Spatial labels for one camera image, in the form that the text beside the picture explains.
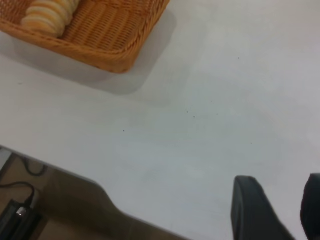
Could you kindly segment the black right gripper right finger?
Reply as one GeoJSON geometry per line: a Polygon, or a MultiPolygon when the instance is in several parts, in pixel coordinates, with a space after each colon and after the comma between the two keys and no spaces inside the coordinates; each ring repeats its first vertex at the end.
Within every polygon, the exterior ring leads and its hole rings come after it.
{"type": "Polygon", "coordinates": [[[320,174],[312,173],[305,185],[300,220],[308,240],[320,239],[320,174]]]}

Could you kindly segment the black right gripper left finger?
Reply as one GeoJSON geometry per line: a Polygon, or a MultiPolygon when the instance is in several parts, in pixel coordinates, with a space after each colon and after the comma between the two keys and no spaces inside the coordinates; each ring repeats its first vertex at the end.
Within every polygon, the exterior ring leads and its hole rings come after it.
{"type": "Polygon", "coordinates": [[[231,223],[235,240],[293,240],[276,215],[264,189],[251,176],[234,179],[231,223]]]}

